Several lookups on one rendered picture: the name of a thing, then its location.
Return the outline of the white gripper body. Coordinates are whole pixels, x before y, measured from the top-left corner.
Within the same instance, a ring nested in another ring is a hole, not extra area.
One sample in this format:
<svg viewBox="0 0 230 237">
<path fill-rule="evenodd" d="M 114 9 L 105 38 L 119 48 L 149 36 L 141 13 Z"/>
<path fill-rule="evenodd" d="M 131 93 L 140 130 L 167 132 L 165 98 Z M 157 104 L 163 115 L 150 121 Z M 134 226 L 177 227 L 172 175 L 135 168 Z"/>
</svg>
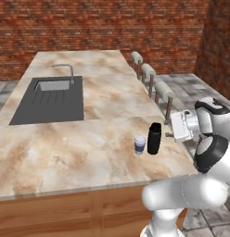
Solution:
<svg viewBox="0 0 230 237">
<path fill-rule="evenodd" d="M 173 137 L 177 143 L 189 141 L 193 138 L 193 132 L 187 126 L 187 118 L 190 116 L 189 110 L 175 112 L 170 115 Z"/>
</svg>

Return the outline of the black tall bottle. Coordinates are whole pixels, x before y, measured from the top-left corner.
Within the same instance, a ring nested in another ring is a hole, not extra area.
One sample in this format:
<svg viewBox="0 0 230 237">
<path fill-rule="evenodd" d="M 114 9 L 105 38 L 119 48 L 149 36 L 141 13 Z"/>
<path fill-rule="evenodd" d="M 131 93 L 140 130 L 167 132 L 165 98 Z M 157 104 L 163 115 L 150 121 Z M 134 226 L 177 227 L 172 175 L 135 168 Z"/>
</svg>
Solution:
<svg viewBox="0 0 230 237">
<path fill-rule="evenodd" d="M 150 155 L 156 155 L 160 149 L 161 124 L 153 122 L 149 127 L 147 137 L 147 152 Z"/>
</svg>

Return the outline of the small blue white cup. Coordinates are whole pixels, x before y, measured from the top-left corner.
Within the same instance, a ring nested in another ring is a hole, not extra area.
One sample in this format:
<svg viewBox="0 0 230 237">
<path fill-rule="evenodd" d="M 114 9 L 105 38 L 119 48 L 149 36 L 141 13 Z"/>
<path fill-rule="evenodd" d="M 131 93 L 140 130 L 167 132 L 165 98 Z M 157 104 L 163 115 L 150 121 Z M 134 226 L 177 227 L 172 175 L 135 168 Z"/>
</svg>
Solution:
<svg viewBox="0 0 230 237">
<path fill-rule="evenodd" d="M 146 145 L 146 138 L 144 136 L 136 136 L 134 138 L 134 150 L 138 155 L 144 152 Z"/>
</svg>

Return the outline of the stool with pale cushion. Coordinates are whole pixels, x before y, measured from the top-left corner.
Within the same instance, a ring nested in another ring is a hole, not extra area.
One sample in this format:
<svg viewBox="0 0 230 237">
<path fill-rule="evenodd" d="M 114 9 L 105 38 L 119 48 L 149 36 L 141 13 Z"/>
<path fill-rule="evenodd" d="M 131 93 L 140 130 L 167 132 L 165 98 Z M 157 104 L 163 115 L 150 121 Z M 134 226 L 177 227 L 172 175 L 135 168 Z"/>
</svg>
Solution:
<svg viewBox="0 0 230 237">
<path fill-rule="evenodd" d="M 145 79 L 149 79 L 149 90 L 148 95 L 152 96 L 153 81 L 156 77 L 156 71 L 148 64 L 145 63 L 141 66 L 142 71 L 142 82 L 145 82 Z"/>
<path fill-rule="evenodd" d="M 175 97 L 174 91 L 164 81 L 158 81 L 155 84 L 155 92 L 155 103 L 157 104 L 161 98 L 167 104 L 164 121 L 164 124 L 167 125 L 170 120 L 172 103 Z"/>
<path fill-rule="evenodd" d="M 131 58 L 132 58 L 132 68 L 136 69 L 136 76 L 139 77 L 140 76 L 140 69 L 141 69 L 141 66 L 142 66 L 142 63 L 143 63 L 143 58 L 136 51 L 132 52 Z"/>
</svg>

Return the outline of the silver tap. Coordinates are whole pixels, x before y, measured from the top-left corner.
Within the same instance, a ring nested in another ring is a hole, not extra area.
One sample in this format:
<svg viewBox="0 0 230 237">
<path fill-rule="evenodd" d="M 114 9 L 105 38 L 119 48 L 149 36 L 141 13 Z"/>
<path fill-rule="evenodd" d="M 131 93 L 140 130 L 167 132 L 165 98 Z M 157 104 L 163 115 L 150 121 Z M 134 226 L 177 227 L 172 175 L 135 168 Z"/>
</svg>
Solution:
<svg viewBox="0 0 230 237">
<path fill-rule="evenodd" d="M 70 84 L 74 84 L 74 72 L 73 72 L 73 66 L 71 64 L 53 64 L 51 65 L 52 68 L 55 67 L 68 67 L 70 69 Z"/>
</svg>

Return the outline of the dark grey sink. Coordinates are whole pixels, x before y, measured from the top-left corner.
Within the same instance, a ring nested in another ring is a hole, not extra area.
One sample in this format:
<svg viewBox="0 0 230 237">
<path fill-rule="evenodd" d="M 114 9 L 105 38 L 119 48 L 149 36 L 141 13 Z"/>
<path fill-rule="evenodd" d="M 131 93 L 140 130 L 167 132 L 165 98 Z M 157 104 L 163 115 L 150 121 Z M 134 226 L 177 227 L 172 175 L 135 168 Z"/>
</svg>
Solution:
<svg viewBox="0 0 230 237">
<path fill-rule="evenodd" d="M 43 77 L 32 78 L 9 124 L 76 121 L 83 118 L 83 77 Z"/>
</svg>

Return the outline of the wooden island cabinet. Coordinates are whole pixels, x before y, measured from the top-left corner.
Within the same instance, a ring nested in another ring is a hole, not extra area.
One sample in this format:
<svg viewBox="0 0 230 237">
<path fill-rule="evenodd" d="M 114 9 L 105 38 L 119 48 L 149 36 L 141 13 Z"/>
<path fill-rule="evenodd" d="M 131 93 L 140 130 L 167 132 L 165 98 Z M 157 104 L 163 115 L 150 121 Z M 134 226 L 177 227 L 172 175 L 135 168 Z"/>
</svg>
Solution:
<svg viewBox="0 0 230 237">
<path fill-rule="evenodd" d="M 144 187 L 12 192 L 0 181 L 0 237 L 139 237 L 151 218 Z"/>
</svg>

